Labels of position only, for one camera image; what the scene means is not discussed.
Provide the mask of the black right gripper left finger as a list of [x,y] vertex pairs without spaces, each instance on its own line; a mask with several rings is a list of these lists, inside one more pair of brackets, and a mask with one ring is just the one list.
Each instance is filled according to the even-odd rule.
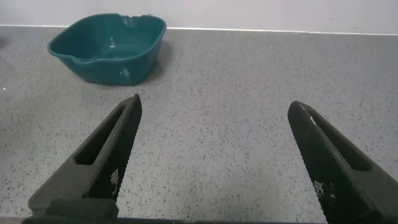
[[120,102],[30,197],[34,215],[55,199],[116,201],[142,116],[138,94]]

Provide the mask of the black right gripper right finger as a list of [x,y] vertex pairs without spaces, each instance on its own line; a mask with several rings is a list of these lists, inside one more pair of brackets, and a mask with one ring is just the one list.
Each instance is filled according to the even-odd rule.
[[397,223],[397,181],[312,107],[287,113],[328,223]]

